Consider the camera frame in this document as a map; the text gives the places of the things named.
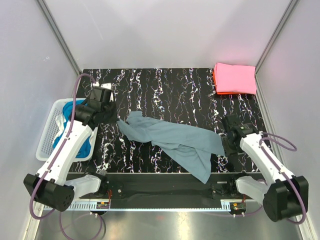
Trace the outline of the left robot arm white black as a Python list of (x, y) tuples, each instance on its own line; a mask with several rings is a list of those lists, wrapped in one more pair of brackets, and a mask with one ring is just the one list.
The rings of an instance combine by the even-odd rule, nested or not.
[(23, 184), (31, 197), (31, 211), (33, 202), (64, 212), (75, 199), (91, 193), (102, 195), (106, 190), (102, 175), (86, 174), (74, 180), (67, 180), (67, 176), (81, 146), (98, 126), (117, 120), (112, 85), (104, 83), (93, 87), (85, 103), (72, 109), (66, 129), (48, 160), (36, 174), (25, 176)]

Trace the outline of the grey-blue t shirt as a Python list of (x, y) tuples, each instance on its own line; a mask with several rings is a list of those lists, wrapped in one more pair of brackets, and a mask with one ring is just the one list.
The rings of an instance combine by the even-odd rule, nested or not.
[(211, 156), (225, 156), (221, 136), (211, 130), (144, 117), (141, 111), (130, 112), (126, 121), (119, 119), (117, 125), (130, 141), (160, 147), (204, 184), (211, 175)]

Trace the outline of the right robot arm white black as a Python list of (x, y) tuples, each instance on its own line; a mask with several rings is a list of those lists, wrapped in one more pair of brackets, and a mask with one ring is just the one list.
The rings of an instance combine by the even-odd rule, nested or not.
[(222, 138), (225, 155), (247, 154), (258, 167), (264, 181), (253, 179), (245, 172), (234, 174), (227, 182), (226, 192), (235, 197), (245, 195), (262, 205), (273, 222), (294, 217), (305, 222), (308, 212), (309, 183), (304, 176), (295, 176), (265, 144), (276, 142), (278, 135), (258, 131), (252, 123), (242, 123), (236, 115), (222, 120), (226, 136)]

